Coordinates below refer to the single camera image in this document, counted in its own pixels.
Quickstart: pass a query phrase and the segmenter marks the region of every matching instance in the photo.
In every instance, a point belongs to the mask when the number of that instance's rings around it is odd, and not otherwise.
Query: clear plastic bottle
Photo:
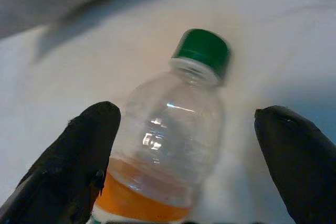
[[[143,221],[174,221],[188,214],[219,147],[223,114],[217,87],[228,57],[217,35],[189,30],[171,59],[171,71],[133,91],[96,213]]]

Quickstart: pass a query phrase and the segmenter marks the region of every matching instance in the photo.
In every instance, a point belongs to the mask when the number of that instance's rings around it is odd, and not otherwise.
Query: green bottle cap
[[[202,29],[191,29],[184,33],[172,58],[199,62],[222,80],[229,56],[230,49],[218,35]]]

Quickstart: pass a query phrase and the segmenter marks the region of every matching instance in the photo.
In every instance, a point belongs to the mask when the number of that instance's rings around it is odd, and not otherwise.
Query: white cloth
[[[293,223],[269,176],[254,110],[286,105],[334,141],[336,0],[109,0],[66,24],[0,41],[0,202],[67,121],[90,104],[123,106],[168,70],[189,28],[234,52],[220,91],[221,157],[190,218]]]

